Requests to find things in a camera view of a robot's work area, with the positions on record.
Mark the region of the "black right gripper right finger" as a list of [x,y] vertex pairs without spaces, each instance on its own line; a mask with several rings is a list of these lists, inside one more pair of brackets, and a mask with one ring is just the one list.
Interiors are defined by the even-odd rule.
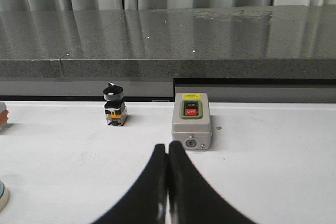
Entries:
[[169,200],[173,223],[253,223],[210,186],[178,141],[169,145]]

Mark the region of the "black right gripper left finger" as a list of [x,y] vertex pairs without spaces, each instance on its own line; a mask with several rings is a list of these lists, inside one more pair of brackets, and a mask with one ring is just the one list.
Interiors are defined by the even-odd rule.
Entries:
[[157,144],[132,187],[95,223],[165,223],[167,154]]

